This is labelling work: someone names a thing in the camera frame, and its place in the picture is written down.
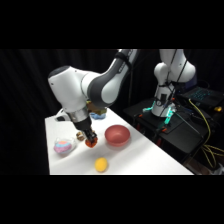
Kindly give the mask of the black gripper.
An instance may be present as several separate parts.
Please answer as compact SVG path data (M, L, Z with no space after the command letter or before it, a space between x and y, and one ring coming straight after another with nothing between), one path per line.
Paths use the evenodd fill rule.
M91 122L89 120L78 122L75 124L75 127L77 130L80 130L85 134L87 141L92 142L97 138L95 131L92 131Z

